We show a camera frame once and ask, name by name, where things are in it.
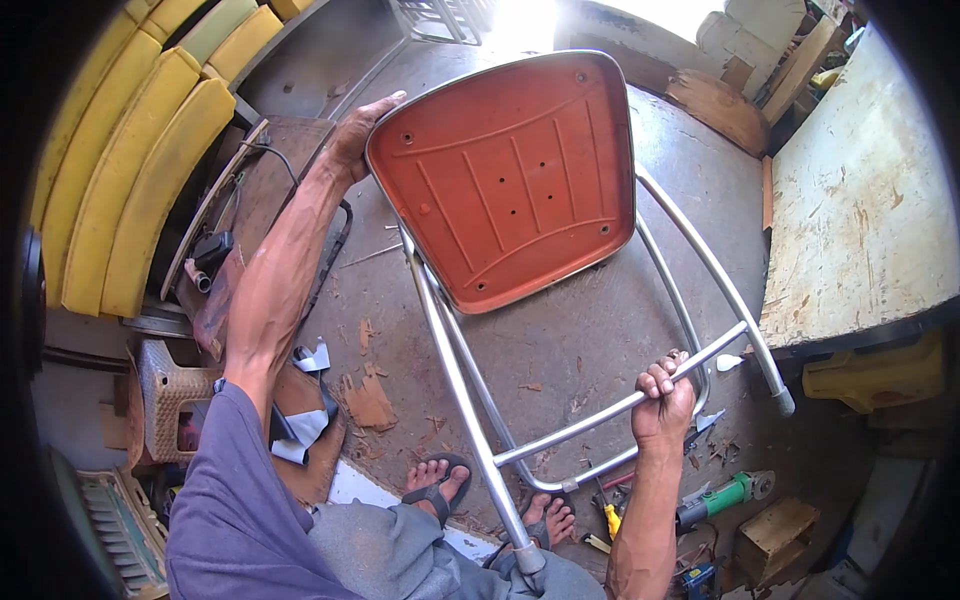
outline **yellow screwdriver handle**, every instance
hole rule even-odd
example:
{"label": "yellow screwdriver handle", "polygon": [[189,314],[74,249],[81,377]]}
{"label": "yellow screwdriver handle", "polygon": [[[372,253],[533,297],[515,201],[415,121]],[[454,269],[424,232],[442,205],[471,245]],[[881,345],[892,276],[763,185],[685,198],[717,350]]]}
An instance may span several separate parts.
{"label": "yellow screwdriver handle", "polygon": [[603,507],[604,515],[607,516],[607,527],[610,528],[610,539],[611,541],[616,540],[616,532],[620,531],[620,517],[617,515],[616,510],[613,509],[613,504],[608,504]]}

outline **green angle grinder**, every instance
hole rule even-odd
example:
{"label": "green angle grinder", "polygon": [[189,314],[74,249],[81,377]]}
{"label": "green angle grinder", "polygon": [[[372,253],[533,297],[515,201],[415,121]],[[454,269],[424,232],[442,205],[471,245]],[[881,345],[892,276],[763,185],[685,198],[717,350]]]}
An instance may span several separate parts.
{"label": "green angle grinder", "polygon": [[677,535],[693,531],[693,526],[734,504],[762,500],[773,491],[776,477],[772,470],[752,473],[740,471],[733,479],[715,490],[707,490],[697,498],[677,507]]}

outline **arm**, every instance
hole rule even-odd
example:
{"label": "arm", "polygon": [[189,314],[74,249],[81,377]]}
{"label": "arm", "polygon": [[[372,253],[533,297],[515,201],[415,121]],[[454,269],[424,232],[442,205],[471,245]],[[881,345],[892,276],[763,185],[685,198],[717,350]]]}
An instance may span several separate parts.
{"label": "arm", "polygon": [[670,586],[677,540],[674,514],[684,459],[684,434],[696,402],[693,386],[670,374],[686,360],[670,351],[636,379],[650,399],[634,408],[633,429],[640,449],[632,497],[613,542],[607,568],[611,599],[659,600]]}
{"label": "arm", "polygon": [[224,377],[253,401],[262,424],[293,345],[324,249],[326,230],[347,189],[367,175],[364,145],[373,124],[399,105],[399,91],[354,111],[317,158],[293,200],[253,253],[230,303]]}

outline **sandal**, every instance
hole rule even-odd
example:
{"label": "sandal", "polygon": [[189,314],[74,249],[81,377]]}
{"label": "sandal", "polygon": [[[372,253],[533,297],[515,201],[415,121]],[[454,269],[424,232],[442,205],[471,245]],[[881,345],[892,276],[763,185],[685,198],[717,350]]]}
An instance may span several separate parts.
{"label": "sandal", "polygon": [[[526,503],[523,505],[523,508],[520,510],[521,515],[526,515],[527,511],[530,510],[530,505],[534,501],[534,495],[537,495],[540,492],[534,492],[531,495]],[[550,494],[550,501],[547,502],[546,507],[543,509],[543,515],[540,516],[540,520],[536,523],[530,523],[525,527],[527,530],[527,535],[532,539],[536,540],[540,544],[540,550],[550,550],[552,544],[550,543],[550,532],[546,528],[546,511],[550,508],[550,505],[553,504],[553,501],[557,498],[561,498],[564,501],[564,506],[570,508],[570,514],[576,515],[577,510],[573,507],[573,502],[570,501],[570,494],[567,492],[555,492]],[[491,554],[483,563],[483,568],[490,568],[493,564],[493,561],[496,560],[496,557],[500,556],[500,553],[503,552],[503,549],[507,547],[510,543],[510,540],[507,538],[507,534],[503,533],[500,536],[501,540],[504,542],[497,548],[496,552]]]}
{"label": "sandal", "polygon": [[[473,467],[463,456],[450,454],[448,452],[428,456],[422,459],[422,462],[429,463],[430,461],[437,461],[439,463],[441,460],[446,460],[449,463],[446,467],[444,478],[429,486],[417,488],[412,492],[404,494],[404,496],[400,498],[400,502],[403,504],[415,504],[421,500],[429,500],[430,504],[433,505],[433,509],[437,511],[437,520],[440,522],[440,528],[443,529],[446,526],[446,520],[450,517],[450,513],[456,510],[470,489],[470,481],[473,479]],[[460,486],[460,489],[457,490],[453,498],[447,502],[444,495],[440,492],[440,484],[450,478],[450,472],[453,471],[454,467],[466,467],[470,471],[470,475],[467,476],[467,481]]]}

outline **gray pants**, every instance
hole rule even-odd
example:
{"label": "gray pants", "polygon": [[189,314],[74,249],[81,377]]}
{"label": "gray pants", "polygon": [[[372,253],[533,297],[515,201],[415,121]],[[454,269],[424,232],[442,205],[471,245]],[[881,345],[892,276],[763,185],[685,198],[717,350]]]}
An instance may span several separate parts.
{"label": "gray pants", "polygon": [[505,552],[481,568],[444,541],[435,516],[399,504],[383,509],[318,505],[310,540],[345,588],[368,600],[605,600],[576,563],[543,552],[546,566],[524,577]]}

